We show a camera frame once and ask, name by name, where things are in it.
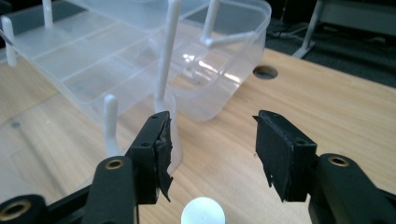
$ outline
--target clear plastic box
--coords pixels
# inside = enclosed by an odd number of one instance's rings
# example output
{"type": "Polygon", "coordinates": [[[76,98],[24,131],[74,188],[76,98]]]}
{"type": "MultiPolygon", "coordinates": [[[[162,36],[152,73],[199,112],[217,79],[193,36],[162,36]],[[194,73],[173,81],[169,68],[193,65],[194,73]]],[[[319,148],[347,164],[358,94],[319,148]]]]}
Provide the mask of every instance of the clear plastic box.
{"type": "MultiPolygon", "coordinates": [[[[15,35],[20,55],[97,123],[106,95],[118,98],[122,114],[153,93],[167,1],[69,0],[53,7],[64,5],[87,10],[15,35]]],[[[208,46],[201,38],[208,5],[182,0],[167,85],[178,110],[198,120],[213,118],[261,59],[271,15],[264,1],[223,0],[211,38],[247,38],[208,46]]]]}

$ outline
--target white ball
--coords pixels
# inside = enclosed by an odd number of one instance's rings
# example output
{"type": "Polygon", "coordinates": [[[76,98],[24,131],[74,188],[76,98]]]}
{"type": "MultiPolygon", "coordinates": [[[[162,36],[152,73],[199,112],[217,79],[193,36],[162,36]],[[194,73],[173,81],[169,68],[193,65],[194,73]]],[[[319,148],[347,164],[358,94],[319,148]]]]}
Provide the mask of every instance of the white ball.
{"type": "Polygon", "coordinates": [[[225,224],[225,216],[215,200],[199,197],[183,209],[181,224],[225,224]]]}

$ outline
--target wooden table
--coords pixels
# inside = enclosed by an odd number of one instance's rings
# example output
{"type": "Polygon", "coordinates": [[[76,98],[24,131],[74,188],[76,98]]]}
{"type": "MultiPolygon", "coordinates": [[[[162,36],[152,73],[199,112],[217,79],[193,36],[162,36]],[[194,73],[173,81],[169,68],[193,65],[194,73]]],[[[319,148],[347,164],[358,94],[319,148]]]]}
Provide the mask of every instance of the wooden table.
{"type": "MultiPolygon", "coordinates": [[[[162,196],[141,206],[142,223],[179,223],[184,206],[200,196],[218,201],[227,223],[310,223],[307,203],[282,203],[268,188],[251,117],[260,109],[290,120],[318,144],[319,155],[348,156],[379,188],[396,193],[396,90],[269,49],[262,64],[278,76],[250,76],[215,118],[178,115],[184,155],[173,172],[172,202],[162,196]]],[[[40,192],[50,203],[87,184],[106,156],[102,127],[22,59],[17,68],[1,65],[0,78],[0,185],[20,176],[14,192],[40,192]]],[[[128,116],[119,118],[122,148],[133,141],[128,116]]]]}

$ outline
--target round hole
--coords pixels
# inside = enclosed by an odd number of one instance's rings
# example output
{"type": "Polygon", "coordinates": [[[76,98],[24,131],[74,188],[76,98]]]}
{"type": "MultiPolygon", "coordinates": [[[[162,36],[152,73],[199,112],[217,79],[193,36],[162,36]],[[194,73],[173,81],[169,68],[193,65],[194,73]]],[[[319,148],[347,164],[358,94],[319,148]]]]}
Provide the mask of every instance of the round hole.
{"type": "Polygon", "coordinates": [[[277,70],[268,65],[260,65],[253,69],[254,76],[261,79],[272,79],[277,77],[277,70]]]}
{"type": "Polygon", "coordinates": [[[27,200],[20,200],[9,204],[0,212],[0,221],[9,221],[19,217],[23,213],[27,212],[31,205],[32,204],[27,200]]]}
{"type": "Polygon", "coordinates": [[[115,170],[123,166],[122,160],[113,160],[106,163],[107,170],[115,170]]]}
{"type": "Polygon", "coordinates": [[[330,157],[329,162],[336,166],[347,167],[349,162],[341,157],[330,157]]]}

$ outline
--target white pole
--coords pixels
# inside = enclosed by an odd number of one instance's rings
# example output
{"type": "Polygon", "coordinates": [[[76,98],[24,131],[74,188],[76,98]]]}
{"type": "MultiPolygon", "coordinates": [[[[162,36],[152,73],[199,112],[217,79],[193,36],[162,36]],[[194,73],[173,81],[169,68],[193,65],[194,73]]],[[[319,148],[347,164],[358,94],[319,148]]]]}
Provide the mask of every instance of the white pole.
{"type": "Polygon", "coordinates": [[[118,113],[119,102],[114,95],[109,94],[105,98],[105,143],[107,149],[107,156],[119,156],[120,148],[117,143],[117,113],[118,113]]]}
{"type": "Polygon", "coordinates": [[[161,52],[159,62],[159,74],[157,80],[157,88],[154,95],[155,112],[159,113],[166,110],[164,103],[166,82],[169,74],[169,67],[172,59],[172,51],[175,42],[178,15],[180,13],[180,0],[169,0],[168,11],[165,24],[165,46],[161,52]]]}
{"type": "Polygon", "coordinates": [[[219,10],[220,0],[211,0],[209,9],[207,10],[204,30],[202,32],[201,41],[205,42],[212,35],[213,27],[215,26],[216,16],[219,10]]]}
{"type": "Polygon", "coordinates": [[[50,0],[43,0],[43,13],[44,13],[44,24],[46,28],[51,28],[53,25],[53,20],[52,20],[52,4],[50,0]]]}
{"type": "MultiPolygon", "coordinates": [[[[12,27],[12,21],[9,17],[3,16],[1,18],[1,22],[3,25],[3,31],[9,41],[13,42],[15,40],[14,37],[14,28],[12,27]]],[[[8,65],[11,67],[15,67],[17,65],[17,56],[15,49],[6,41],[6,55],[8,65]]]]}

